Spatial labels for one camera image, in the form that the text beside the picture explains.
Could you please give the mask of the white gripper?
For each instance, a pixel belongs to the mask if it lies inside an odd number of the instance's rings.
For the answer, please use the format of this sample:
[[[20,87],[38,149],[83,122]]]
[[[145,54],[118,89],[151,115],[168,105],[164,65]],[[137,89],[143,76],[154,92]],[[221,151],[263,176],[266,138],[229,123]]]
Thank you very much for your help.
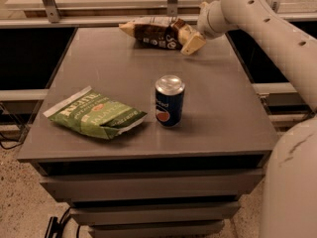
[[[199,5],[200,13],[197,20],[197,30],[206,39],[216,39],[229,31],[237,30],[238,27],[229,23],[223,15],[219,1],[206,1]],[[197,32],[184,32],[179,36],[182,44],[181,53],[190,56],[200,50],[205,44],[205,38]]]

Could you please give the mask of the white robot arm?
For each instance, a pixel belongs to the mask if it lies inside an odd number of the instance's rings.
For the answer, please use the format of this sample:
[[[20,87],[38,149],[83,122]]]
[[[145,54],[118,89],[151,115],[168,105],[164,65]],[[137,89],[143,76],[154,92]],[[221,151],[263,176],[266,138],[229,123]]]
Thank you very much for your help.
[[[251,36],[317,111],[317,40],[280,18],[279,0],[216,0],[200,4],[198,31],[215,39],[230,30]],[[260,238],[317,238],[317,116],[276,143],[264,180]]]

